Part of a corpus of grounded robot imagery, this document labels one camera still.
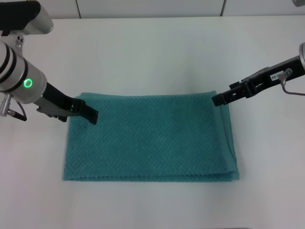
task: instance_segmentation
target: sticker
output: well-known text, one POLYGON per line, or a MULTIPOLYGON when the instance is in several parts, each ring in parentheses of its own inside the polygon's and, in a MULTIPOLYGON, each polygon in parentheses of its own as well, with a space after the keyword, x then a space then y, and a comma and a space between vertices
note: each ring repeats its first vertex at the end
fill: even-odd
POLYGON ((272 81, 278 80, 278 75, 281 74, 281 73, 283 73, 283 72, 284 72, 284 71, 280 71, 280 72, 278 72, 278 73, 272 74, 272 75, 270 76, 271 80, 272 80, 272 81))

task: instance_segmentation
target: white tabletop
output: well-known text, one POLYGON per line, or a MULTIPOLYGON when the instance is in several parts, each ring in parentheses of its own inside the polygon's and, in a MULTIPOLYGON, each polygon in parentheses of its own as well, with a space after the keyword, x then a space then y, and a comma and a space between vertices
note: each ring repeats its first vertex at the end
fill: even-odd
MULTIPOLYGON (((223 92, 298 55, 305 16, 54 20, 25 58, 69 96, 223 92)), ((305 92, 305 77, 287 89, 305 92)), ((68 123, 25 105, 0 118, 1 229, 252 229, 305 225, 305 98, 280 86, 230 105, 231 183, 62 181, 68 123)))

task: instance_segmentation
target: textured fabric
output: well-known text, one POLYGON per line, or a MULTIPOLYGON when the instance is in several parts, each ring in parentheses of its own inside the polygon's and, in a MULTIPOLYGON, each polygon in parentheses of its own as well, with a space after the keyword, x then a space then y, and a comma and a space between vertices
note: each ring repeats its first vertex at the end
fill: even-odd
POLYGON ((216 92, 114 96, 82 93, 97 125, 71 117, 64 180, 214 182, 239 178, 229 107, 216 92))

